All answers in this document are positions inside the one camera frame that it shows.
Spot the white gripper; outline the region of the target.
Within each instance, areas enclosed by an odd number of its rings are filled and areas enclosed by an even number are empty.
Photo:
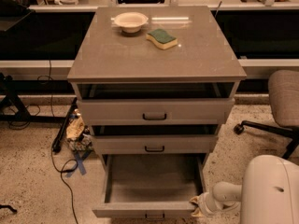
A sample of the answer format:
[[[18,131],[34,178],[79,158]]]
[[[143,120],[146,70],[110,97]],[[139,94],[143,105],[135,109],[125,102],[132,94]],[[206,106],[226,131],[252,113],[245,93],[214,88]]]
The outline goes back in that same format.
[[[215,196],[212,192],[205,192],[198,196],[190,198],[190,203],[199,206],[199,209],[195,209],[192,213],[192,217],[213,217],[218,213],[229,212],[238,209],[240,201],[230,200],[227,196]]]

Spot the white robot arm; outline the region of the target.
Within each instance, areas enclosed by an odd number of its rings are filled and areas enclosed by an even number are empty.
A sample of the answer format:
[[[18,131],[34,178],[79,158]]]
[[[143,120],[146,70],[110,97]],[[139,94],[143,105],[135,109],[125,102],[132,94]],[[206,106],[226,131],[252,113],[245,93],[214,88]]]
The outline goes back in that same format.
[[[299,166],[272,155],[252,159],[240,185],[221,181],[194,196],[195,217],[240,210],[240,224],[299,224]]]

